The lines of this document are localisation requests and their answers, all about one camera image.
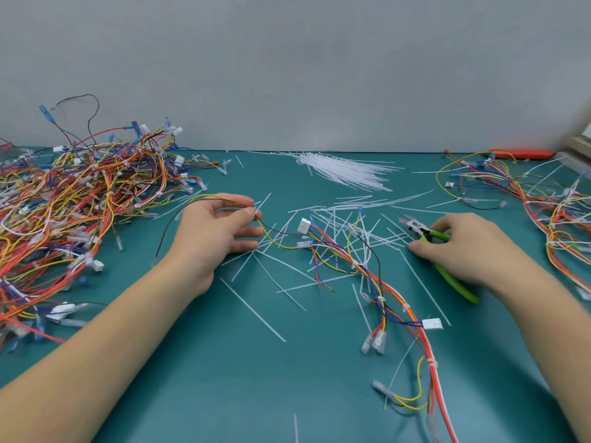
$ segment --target green handle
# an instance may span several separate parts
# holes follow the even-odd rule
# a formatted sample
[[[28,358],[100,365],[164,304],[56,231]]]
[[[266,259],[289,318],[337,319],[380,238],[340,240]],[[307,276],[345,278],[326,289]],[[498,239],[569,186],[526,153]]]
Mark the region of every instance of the green handle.
[[[438,239],[441,239],[445,242],[449,241],[449,236],[447,236],[447,234],[441,233],[440,231],[432,230],[429,233],[429,237],[438,238]],[[427,241],[427,237],[425,237],[425,236],[421,237],[421,241]],[[450,275],[447,272],[447,270],[445,270],[439,264],[433,263],[433,265],[435,266],[435,268],[437,269],[439,274],[441,276],[443,276],[443,279],[445,281],[447,281],[452,286],[452,288],[454,288],[456,291],[458,291],[462,295],[462,297],[464,297],[470,303],[473,303],[475,305],[480,304],[480,299],[475,294],[473,294],[471,291],[469,291],[462,283],[460,283],[457,278]]]

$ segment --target green work surface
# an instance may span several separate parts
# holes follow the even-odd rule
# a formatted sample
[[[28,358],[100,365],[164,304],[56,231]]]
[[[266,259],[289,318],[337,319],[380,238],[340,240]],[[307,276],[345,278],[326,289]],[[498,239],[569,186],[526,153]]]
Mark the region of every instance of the green work surface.
[[[271,193],[262,207],[263,219],[268,225],[277,223],[277,228],[291,216],[287,213],[289,210],[315,205],[330,207],[339,201],[338,197],[373,194],[375,200],[395,200],[432,190],[415,200],[398,204],[419,209],[452,199],[437,186],[434,174],[412,174],[413,171],[438,170],[446,165],[449,160],[440,154],[342,155],[392,161],[403,167],[403,170],[386,176],[389,181],[385,185],[392,189],[391,193],[366,193],[317,174],[312,176],[307,167],[298,165],[288,156],[247,152],[207,154],[211,160],[233,160],[227,176],[217,170],[197,172],[209,183],[209,192],[241,193],[255,201],[263,200]],[[244,168],[235,155],[239,156]],[[534,162],[523,163],[519,169],[535,165]],[[538,173],[545,175],[550,171],[546,168],[552,169],[556,165],[550,163]],[[570,184],[576,174],[562,168],[554,177]],[[442,179],[447,180],[447,176],[444,174]],[[589,186],[584,186],[582,191],[589,192]],[[497,190],[485,194],[508,203],[502,209],[479,213],[497,223],[552,272],[554,269],[545,257],[544,235],[530,222],[520,201]],[[390,233],[386,227],[397,229],[381,213],[395,222],[400,214],[408,213],[430,224],[441,215],[438,212],[474,211],[461,202],[432,209],[434,211],[428,213],[391,207],[365,209],[365,225],[370,228],[380,219],[374,233],[387,237]],[[339,213],[342,218],[347,214]],[[296,215],[290,226],[291,232],[295,232],[301,217],[309,217],[309,214]],[[129,225],[118,226],[125,250],[118,252],[114,239],[106,239],[98,254],[105,262],[105,270],[89,273],[86,286],[75,286],[60,295],[75,297],[77,301],[113,300],[150,269],[167,220],[168,217],[156,221],[137,219]],[[164,249],[170,245],[177,224],[172,223]],[[287,237],[284,244],[294,245],[296,239]],[[399,248],[452,324],[448,326],[443,320],[444,330],[427,332],[439,363],[444,397],[459,439],[482,443],[574,441],[558,404],[521,340],[518,328],[502,305],[486,292],[479,292],[480,306],[469,304],[444,282],[432,264],[419,260],[406,248]],[[404,262],[401,252],[386,245],[377,247],[376,252],[381,260],[383,279],[404,296],[418,318],[443,319]],[[268,253],[304,272],[310,267],[309,250],[284,250],[274,245]],[[270,258],[258,257],[283,288],[310,282]],[[383,356],[374,350],[367,355],[360,352],[368,328],[352,290],[352,283],[359,286],[359,277],[328,283],[334,292],[319,286],[291,291],[306,308],[307,312],[304,312],[284,293],[276,293],[276,285],[251,258],[231,285],[285,338],[286,342],[282,342],[219,281],[222,277],[230,282],[245,258],[243,256],[217,270],[209,292],[196,299],[182,314],[122,396],[94,441],[288,443],[296,440],[296,415],[302,443],[427,443],[424,412],[409,414],[392,403],[384,410],[383,395],[372,388],[374,379],[389,384],[411,339],[402,327],[389,324],[387,350]],[[486,259],[485,248],[482,258]],[[569,266],[589,281],[584,267],[571,260]],[[375,273],[375,259],[371,260],[370,269]],[[322,268],[321,275],[327,279],[342,274]],[[389,304],[401,312],[400,305],[394,301]],[[377,326],[375,308],[364,302],[362,305],[370,324]],[[85,314],[91,317],[98,311],[97,307],[75,317],[85,318]],[[65,327],[53,327],[49,331],[63,337],[68,333]],[[18,376],[54,348],[50,342],[31,342],[0,358],[0,385]],[[416,365],[420,357],[419,349],[413,347],[392,387],[399,395],[417,393]],[[426,364],[421,373],[426,388]],[[443,422],[440,417],[438,420],[442,441],[447,442],[449,437]]]

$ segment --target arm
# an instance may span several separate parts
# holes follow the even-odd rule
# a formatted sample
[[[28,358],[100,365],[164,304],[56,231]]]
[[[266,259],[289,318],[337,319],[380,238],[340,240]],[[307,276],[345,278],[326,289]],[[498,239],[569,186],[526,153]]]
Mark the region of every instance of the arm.
[[[578,440],[591,441],[591,315],[495,224],[448,214],[432,228],[451,229],[452,238],[442,245],[414,241],[410,250],[484,285],[505,305]]]
[[[67,342],[0,390],[5,441],[90,442],[119,397],[183,309],[205,292],[229,252],[255,249],[261,236],[253,200],[190,204],[171,250],[155,268]]]

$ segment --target person's left hand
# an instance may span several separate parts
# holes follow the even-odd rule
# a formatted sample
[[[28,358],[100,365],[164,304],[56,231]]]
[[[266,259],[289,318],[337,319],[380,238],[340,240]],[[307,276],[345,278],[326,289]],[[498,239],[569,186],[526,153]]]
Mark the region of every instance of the person's left hand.
[[[197,200],[183,211],[173,245],[160,267],[180,277],[188,295],[196,297],[211,286],[213,271],[228,253],[255,250],[258,242],[237,240],[262,236],[261,227],[249,226],[262,213],[254,209],[254,200],[236,194],[216,194],[227,200]],[[222,210],[221,208],[239,208]]]

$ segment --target red tool handle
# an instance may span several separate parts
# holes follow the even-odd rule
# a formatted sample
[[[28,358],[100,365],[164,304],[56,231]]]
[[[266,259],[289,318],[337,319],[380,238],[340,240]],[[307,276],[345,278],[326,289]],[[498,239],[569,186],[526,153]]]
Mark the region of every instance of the red tool handle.
[[[491,149],[490,152],[495,152],[497,158],[506,158],[517,160],[548,160],[554,156],[551,150],[536,150],[536,149]]]

